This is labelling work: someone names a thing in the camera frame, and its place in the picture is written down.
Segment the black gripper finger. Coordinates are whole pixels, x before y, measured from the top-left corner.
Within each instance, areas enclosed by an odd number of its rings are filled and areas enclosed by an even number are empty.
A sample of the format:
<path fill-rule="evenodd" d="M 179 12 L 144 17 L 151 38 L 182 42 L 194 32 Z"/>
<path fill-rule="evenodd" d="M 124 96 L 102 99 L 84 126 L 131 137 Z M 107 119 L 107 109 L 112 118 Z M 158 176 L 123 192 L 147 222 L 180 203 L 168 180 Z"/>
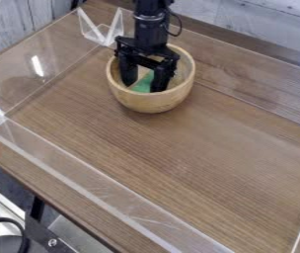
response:
<path fill-rule="evenodd" d="M 151 82 L 150 91 L 152 93 L 163 92 L 167 89 L 168 82 L 174 76 L 174 67 L 171 65 L 160 65 L 154 70 L 154 80 Z"/>
<path fill-rule="evenodd" d="M 120 56 L 120 74 L 127 86 L 131 86 L 138 81 L 139 66 L 127 55 Z"/>

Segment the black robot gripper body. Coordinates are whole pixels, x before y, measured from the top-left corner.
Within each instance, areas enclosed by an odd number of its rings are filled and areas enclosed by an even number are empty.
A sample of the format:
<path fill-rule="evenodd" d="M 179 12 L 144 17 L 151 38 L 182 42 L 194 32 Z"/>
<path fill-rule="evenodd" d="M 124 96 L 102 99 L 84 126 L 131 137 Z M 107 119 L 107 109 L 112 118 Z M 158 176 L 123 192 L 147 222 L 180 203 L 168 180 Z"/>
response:
<path fill-rule="evenodd" d="M 176 69 L 179 54 L 168 47 L 170 14 L 135 15 L 135 34 L 131 37 L 116 37 L 116 56 L 127 55 L 138 66 L 155 70 L 160 65 Z"/>

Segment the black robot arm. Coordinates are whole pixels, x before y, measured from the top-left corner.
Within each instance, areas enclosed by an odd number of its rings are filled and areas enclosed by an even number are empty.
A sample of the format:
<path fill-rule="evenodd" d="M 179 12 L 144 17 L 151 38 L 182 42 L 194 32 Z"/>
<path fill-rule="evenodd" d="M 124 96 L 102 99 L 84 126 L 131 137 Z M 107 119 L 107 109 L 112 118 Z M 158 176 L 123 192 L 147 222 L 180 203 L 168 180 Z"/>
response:
<path fill-rule="evenodd" d="M 175 75 L 180 55 L 167 45 L 171 32 L 170 5 L 174 0 L 135 0 L 135 36 L 118 36 L 115 55 L 123 82 L 131 86 L 139 79 L 139 66 L 154 71 L 150 91 L 163 92 Z"/>

